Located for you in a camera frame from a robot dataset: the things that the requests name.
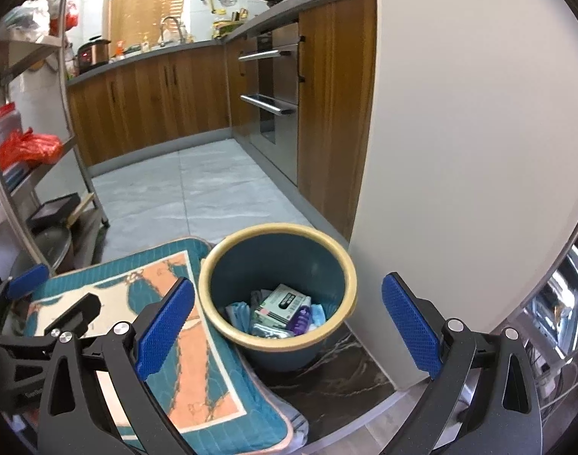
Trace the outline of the blue face mask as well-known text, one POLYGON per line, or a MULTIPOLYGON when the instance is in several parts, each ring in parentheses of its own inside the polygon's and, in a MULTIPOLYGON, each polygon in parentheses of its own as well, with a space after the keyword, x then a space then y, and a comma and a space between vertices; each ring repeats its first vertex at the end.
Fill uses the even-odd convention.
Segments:
MULTIPOLYGON (((225 308, 226 316, 229 318, 230 323, 241 332, 250 334, 251 327, 254 325, 255 320, 251 307, 248 306, 246 302, 237 302, 228 305, 225 308)), ((322 305, 312 304, 312 323, 309 327, 309 332, 312 332, 323 326, 327 321, 326 314, 322 305)))

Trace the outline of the teal pill blister pack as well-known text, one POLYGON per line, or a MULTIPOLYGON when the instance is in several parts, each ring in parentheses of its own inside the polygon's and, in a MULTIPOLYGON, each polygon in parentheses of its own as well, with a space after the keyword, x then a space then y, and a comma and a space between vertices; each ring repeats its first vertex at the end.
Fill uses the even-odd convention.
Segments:
POLYGON ((294 337, 291 331, 275 328, 274 326, 266 326, 263 323, 254 323, 250 334, 254 337, 265 339, 289 339, 294 337))

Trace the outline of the white black coupon box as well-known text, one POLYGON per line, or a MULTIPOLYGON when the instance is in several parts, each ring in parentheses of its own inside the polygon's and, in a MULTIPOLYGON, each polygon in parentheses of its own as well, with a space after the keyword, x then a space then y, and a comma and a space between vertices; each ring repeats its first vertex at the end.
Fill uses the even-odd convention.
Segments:
POLYGON ((312 299, 280 284, 254 310, 256 323, 287 330, 288 323, 302 305, 312 306, 312 299))

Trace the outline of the teal trash bin yellow rim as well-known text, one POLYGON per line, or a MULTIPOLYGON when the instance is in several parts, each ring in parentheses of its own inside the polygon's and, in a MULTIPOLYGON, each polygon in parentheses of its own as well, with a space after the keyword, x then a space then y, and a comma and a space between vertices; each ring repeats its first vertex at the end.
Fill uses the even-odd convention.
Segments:
POLYGON ((202 261, 202 311, 256 365, 298 370, 319 354, 357 304, 357 274, 331 236, 269 223, 227 236, 202 261))

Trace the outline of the wooden kitchen cabinets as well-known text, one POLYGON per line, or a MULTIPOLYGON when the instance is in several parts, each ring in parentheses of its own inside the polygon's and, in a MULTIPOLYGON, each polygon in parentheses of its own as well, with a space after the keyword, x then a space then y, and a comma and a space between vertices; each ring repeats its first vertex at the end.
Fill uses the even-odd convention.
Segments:
MULTIPOLYGON (((354 227, 375 75, 376 0, 337 0, 299 13, 299 193, 344 237, 354 227)), ((238 95, 250 83, 244 37, 146 58, 68 87, 80 154, 89 166, 256 117, 238 95)))

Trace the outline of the chrome kitchen faucet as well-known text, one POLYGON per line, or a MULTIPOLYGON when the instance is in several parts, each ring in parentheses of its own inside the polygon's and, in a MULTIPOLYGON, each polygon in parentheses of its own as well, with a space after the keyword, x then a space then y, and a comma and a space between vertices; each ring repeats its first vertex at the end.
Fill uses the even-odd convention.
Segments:
POLYGON ((163 17, 160 21, 159 32, 159 44, 161 46, 174 43, 183 44, 186 42, 183 24, 179 17, 163 17))

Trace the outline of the glass pot lid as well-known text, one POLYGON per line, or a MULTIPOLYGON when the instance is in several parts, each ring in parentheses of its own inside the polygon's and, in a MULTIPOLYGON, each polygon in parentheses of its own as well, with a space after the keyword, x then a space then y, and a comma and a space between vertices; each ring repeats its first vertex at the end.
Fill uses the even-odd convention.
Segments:
MULTIPOLYGON (((75 269, 72 234, 65 226, 52 226, 35 235, 38 249, 56 274, 75 269)), ((26 252, 20 252, 13 262, 10 275, 16 277, 29 270, 34 261, 26 252)))

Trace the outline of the black square tray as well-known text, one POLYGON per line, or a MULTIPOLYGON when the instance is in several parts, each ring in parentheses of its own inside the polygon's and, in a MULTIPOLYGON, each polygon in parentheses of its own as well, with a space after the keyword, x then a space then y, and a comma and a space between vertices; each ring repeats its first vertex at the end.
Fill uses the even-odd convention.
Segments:
POLYGON ((71 193, 48 200, 42 203, 34 213, 27 217, 26 225, 35 234, 42 230, 58 226, 66 222, 73 210, 79 206, 80 196, 77 193, 71 193))

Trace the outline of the teal orange floor mat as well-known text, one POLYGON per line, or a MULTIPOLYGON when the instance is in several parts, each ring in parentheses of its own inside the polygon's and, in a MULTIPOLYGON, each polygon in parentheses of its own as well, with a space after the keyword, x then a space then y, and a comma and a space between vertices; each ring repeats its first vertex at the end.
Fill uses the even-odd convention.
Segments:
MULTIPOLYGON (((204 240, 186 237, 55 277, 32 294, 23 332, 42 335, 71 305, 93 293, 101 310, 86 333, 103 335, 160 301, 178 278, 197 282, 210 250, 204 240)), ((287 454, 309 437, 305 417, 263 385, 199 303, 147 385, 198 454, 287 454)))

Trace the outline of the red plastic bag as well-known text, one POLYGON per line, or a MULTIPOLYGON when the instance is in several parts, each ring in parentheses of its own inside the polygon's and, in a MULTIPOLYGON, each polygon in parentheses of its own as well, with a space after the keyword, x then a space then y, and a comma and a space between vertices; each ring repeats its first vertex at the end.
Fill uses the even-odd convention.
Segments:
POLYGON ((18 162, 54 165, 63 154, 64 143, 56 135, 34 133, 33 129, 24 133, 14 130, 0 145, 0 168, 6 169, 18 162))

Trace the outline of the red lid plastic jar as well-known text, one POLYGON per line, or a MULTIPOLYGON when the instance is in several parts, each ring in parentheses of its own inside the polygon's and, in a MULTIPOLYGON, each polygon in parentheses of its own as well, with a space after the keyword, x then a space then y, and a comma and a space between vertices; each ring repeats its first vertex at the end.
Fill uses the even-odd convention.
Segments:
POLYGON ((12 133, 23 133, 22 116, 16 109, 15 102, 0 107, 0 146, 12 133))

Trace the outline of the stainless steel shelf rack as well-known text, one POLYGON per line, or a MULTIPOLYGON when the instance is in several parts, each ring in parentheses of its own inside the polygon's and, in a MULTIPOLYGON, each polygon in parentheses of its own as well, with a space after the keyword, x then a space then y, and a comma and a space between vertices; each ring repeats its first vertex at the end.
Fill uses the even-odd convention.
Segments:
POLYGON ((0 168, 0 276, 10 275, 20 252, 34 262, 47 263, 26 219, 48 200, 77 193, 80 200, 94 193, 94 201, 70 228, 75 268, 94 262, 98 245, 110 222, 91 175, 82 159, 70 115, 70 42, 66 36, 70 0, 0 0, 0 107, 15 102, 23 133, 56 135, 64 154, 54 165, 18 162, 0 168))

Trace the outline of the stainless steel built-in oven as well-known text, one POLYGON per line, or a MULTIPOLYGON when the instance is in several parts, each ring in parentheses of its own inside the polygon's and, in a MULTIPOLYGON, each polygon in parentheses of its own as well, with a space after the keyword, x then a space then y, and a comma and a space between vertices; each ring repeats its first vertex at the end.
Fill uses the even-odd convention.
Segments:
POLYGON ((240 100, 251 114, 250 143, 297 182, 299 28, 296 23, 246 40, 237 62, 247 84, 240 100))

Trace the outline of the electric rice cooker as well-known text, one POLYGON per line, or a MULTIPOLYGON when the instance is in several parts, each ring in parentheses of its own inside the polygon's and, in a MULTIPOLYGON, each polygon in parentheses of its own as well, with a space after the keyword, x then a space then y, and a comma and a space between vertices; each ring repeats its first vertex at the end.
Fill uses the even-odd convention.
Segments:
POLYGON ((84 45, 81 45, 76 54, 78 72, 83 74, 108 64, 110 43, 109 39, 98 35, 91 37, 84 45))

